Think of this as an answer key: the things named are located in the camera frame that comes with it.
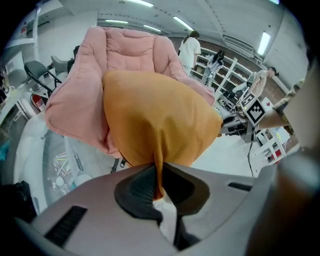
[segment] clear plastic container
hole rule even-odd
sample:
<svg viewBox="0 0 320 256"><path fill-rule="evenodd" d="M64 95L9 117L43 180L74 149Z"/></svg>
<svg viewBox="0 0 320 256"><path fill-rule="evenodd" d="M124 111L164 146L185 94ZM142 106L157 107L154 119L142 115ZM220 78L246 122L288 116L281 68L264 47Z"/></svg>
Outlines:
<svg viewBox="0 0 320 256"><path fill-rule="evenodd" d="M93 146L49 130L41 115L27 122L19 146L28 153L16 157L15 182L29 183L37 214L85 181L110 174L115 162Z"/></svg>

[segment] red fire extinguisher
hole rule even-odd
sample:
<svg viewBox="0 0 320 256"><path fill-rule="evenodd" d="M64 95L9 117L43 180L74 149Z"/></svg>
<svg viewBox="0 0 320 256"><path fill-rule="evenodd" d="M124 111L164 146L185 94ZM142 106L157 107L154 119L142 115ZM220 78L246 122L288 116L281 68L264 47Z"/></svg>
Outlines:
<svg viewBox="0 0 320 256"><path fill-rule="evenodd" d="M46 109L45 103L39 95L32 94L31 102L40 112Z"/></svg>
<svg viewBox="0 0 320 256"><path fill-rule="evenodd" d="M21 38L27 38L27 22L23 23L23 27L21 29Z"/></svg>

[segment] brick wall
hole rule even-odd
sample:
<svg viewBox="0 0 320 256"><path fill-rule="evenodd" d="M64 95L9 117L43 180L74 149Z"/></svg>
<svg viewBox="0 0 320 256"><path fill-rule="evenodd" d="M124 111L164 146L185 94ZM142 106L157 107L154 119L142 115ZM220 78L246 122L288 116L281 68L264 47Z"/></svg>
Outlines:
<svg viewBox="0 0 320 256"><path fill-rule="evenodd" d="M182 38L179 38L179 37L169 37L169 38L173 42L175 50L178 52ZM256 65L254 62L248 60L245 57L242 57L241 55L239 55L233 51L230 51L227 48L221 47L219 45L216 45L216 44L213 44L210 42L201 41L201 40L199 40L199 42L200 42L201 47L207 48L207 49L215 51L215 52L219 51L220 49L224 49L225 56L229 57L230 59L237 58L238 62L241 65L245 66L246 68L248 68L249 70L251 70L253 72L258 72L261 70L261 68L258 65ZM244 73L243 71L241 71L239 69L237 69L236 72L241 74L244 78L248 77L248 75L246 73ZM225 75L227 72L225 70L220 69L219 73L222 75ZM220 83L219 79L220 78L216 76L216 80L218 83ZM241 81L238 80L235 76L232 76L230 80L236 84L241 83ZM279 100L281 100L285 95L286 95L286 93L281 89L281 87L273 79L268 78L266 80L266 84L263 89L263 92L259 98L261 100L263 100L264 97L267 97L271 101L272 104L275 104Z"/></svg>

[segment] fluorescent ceiling light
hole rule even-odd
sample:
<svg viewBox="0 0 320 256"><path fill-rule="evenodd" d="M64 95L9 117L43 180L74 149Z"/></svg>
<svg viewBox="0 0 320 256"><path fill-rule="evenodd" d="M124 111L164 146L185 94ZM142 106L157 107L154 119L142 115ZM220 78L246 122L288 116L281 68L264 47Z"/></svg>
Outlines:
<svg viewBox="0 0 320 256"><path fill-rule="evenodd" d="M148 6L148 7L154 6L152 3L148 3L145 1L141 1L141 0L126 0L126 1L134 2L134 3L141 4L141 5Z"/></svg>
<svg viewBox="0 0 320 256"><path fill-rule="evenodd" d="M128 23L128 21L114 20L114 19L106 19L105 22L125 23L125 24Z"/></svg>
<svg viewBox="0 0 320 256"><path fill-rule="evenodd" d="M187 23L185 23L183 20L179 19L178 17L173 17L177 22L181 23L184 25L188 30L193 31L194 29L190 27Z"/></svg>
<svg viewBox="0 0 320 256"><path fill-rule="evenodd" d="M260 46L258 49L258 54L259 55L263 55L265 53L265 50L268 46L268 43L270 41L271 36L268 35L266 32L263 32L262 34L262 38L261 38L261 42L260 42Z"/></svg>
<svg viewBox="0 0 320 256"><path fill-rule="evenodd" d="M276 4L276 5L280 4L280 0L269 0L269 1Z"/></svg>
<svg viewBox="0 0 320 256"><path fill-rule="evenodd" d="M160 29L154 28L154 27L152 27L152 26L148 26L148 25L143 25L143 26L144 26L144 27L146 27L146 28L149 28L149 29L152 29L152 30L155 30L155 31L161 32L161 30L160 30Z"/></svg>

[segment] person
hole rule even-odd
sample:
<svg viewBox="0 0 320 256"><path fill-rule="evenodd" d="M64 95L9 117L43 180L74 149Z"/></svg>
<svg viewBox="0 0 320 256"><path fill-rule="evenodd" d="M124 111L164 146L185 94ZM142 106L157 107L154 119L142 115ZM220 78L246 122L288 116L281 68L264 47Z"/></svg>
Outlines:
<svg viewBox="0 0 320 256"><path fill-rule="evenodd" d="M179 58L186 74L189 76L191 69L196 65L198 55L201 53L200 43L197 31L191 31L181 42L179 48Z"/></svg>
<svg viewBox="0 0 320 256"><path fill-rule="evenodd" d="M254 72L249 76L246 82L233 88L232 93L230 93L228 98L232 99L238 92L241 92L242 94L247 87L249 87L249 93L253 93L256 97L259 97L266 86L267 78L273 78L274 76L279 76L279 72L277 72L274 66L269 67L267 70L260 70L258 73Z"/></svg>
<svg viewBox="0 0 320 256"><path fill-rule="evenodd" d="M307 48L306 50L306 57L308 59L308 66L306 68L307 74L311 70L312 64L315 60L315 54ZM294 134L294 130L292 129L284 110L286 106L290 103L290 101L296 96L296 94L301 90L305 83L305 79L301 79L299 82L293 85L289 93L282 98L278 103L276 103L272 110L269 110L265 116L259 122L259 130L266 129L266 128L273 128L273 127L284 127L285 130L289 134Z"/></svg>
<svg viewBox="0 0 320 256"><path fill-rule="evenodd" d="M215 78L216 73L224 65L225 52L223 49L219 50L216 54L211 55L208 63L206 64L206 69L203 73L202 83L208 87L211 86L212 81Z"/></svg>

